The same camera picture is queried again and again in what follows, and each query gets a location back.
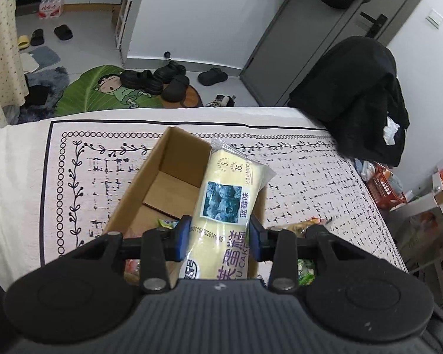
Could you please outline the red plastic basket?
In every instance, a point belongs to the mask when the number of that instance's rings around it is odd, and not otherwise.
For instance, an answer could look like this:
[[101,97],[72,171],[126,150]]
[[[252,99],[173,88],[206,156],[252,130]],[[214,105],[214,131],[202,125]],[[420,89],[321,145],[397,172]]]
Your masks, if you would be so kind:
[[375,173],[367,182],[367,188],[379,209],[391,210],[398,205],[406,204],[403,193],[396,194],[390,185],[391,171],[383,165],[375,165]]

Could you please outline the blue bath mat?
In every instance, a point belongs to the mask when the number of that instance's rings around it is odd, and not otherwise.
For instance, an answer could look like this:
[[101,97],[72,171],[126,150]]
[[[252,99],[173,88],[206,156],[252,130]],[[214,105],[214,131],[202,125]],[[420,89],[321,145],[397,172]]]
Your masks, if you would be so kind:
[[59,63],[61,58],[48,46],[39,46],[31,52],[21,53],[20,60],[24,73],[33,73]]

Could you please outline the black slipper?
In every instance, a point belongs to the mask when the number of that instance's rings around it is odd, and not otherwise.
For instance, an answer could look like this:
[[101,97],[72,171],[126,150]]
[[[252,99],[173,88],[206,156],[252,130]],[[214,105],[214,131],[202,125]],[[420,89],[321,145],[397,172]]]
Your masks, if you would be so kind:
[[198,75],[198,82],[203,86],[213,86],[217,83],[226,81],[228,74],[221,68],[213,67],[208,71]]

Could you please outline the yellow blueberry cake pack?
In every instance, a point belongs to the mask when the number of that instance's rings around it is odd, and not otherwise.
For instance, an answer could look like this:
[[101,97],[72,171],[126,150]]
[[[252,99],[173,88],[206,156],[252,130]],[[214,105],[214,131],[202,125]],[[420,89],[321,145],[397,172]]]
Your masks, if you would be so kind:
[[249,221],[258,194],[275,172],[213,139],[190,226],[179,277],[238,280],[248,277]]

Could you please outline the orange red snack pack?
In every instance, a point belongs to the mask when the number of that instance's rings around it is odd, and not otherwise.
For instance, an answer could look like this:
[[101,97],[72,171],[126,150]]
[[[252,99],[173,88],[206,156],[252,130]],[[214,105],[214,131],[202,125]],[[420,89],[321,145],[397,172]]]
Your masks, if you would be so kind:
[[130,284],[139,284],[140,281],[140,261],[127,260],[124,272],[124,278]]

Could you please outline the orange cracker pack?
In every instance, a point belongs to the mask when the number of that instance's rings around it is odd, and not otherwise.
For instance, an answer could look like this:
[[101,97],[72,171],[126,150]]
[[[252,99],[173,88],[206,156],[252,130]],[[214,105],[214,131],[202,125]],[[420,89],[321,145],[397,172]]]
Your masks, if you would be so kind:
[[280,232],[281,230],[289,230],[293,232],[297,237],[304,237],[306,233],[306,229],[313,225],[320,225],[323,227],[329,228],[330,224],[333,222],[334,218],[322,219],[317,217],[312,217],[309,220],[301,221],[293,224],[284,224],[277,226],[270,226],[268,229],[276,232]]

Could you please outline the bottled water pack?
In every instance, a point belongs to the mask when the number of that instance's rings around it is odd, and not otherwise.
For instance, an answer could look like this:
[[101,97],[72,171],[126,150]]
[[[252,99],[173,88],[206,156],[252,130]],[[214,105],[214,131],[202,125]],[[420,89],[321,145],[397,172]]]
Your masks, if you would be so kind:
[[41,0],[38,8],[38,18],[59,18],[62,15],[64,0]]

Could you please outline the black clothes on chair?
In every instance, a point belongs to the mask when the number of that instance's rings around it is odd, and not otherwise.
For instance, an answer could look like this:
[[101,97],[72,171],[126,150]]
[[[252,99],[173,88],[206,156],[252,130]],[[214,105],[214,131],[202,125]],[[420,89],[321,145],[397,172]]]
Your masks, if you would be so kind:
[[348,37],[316,62],[287,105],[323,125],[346,158],[397,167],[410,125],[393,54]]

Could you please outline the pile of black shoes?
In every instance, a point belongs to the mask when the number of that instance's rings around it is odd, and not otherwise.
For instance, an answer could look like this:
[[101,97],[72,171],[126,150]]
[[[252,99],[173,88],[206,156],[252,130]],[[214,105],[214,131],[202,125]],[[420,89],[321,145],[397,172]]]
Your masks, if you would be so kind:
[[123,71],[120,74],[120,81],[126,88],[143,90],[171,103],[183,101],[190,85],[184,65],[173,61],[157,68],[154,72]]

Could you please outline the light green snack packet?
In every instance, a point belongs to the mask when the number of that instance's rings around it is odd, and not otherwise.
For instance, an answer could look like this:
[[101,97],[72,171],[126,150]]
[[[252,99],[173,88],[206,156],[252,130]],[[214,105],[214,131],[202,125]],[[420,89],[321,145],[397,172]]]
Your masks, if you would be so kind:
[[306,286],[315,279],[315,266],[311,260],[298,260],[298,285]]

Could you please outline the green leaf cartoon rug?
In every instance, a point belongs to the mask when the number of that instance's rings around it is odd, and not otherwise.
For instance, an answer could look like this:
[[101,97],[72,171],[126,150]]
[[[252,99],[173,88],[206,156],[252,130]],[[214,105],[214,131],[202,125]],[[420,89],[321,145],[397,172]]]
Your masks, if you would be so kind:
[[81,74],[63,92],[55,105],[54,117],[109,109],[177,109],[202,107],[197,90],[189,86],[185,99],[172,103],[143,90],[133,90],[120,83],[124,70],[115,65],[101,65]]

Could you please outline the brown cardboard box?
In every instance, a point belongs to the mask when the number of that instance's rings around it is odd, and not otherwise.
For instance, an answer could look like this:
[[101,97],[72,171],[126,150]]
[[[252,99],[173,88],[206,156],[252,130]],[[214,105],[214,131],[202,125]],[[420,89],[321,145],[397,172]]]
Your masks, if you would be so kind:
[[[178,127],[167,128],[131,180],[105,231],[136,237],[158,227],[159,219],[193,218],[210,151],[211,142]],[[265,198],[264,187],[252,215],[263,215]],[[256,277],[257,270],[250,251],[247,278]]]

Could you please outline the grey door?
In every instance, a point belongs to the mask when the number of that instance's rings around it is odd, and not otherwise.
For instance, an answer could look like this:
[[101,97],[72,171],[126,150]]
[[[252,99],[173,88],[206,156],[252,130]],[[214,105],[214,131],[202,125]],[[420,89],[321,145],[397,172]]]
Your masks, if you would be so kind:
[[256,46],[241,79],[260,106],[283,106],[328,49],[366,36],[389,44],[421,0],[354,0],[335,9],[322,0],[286,0]]

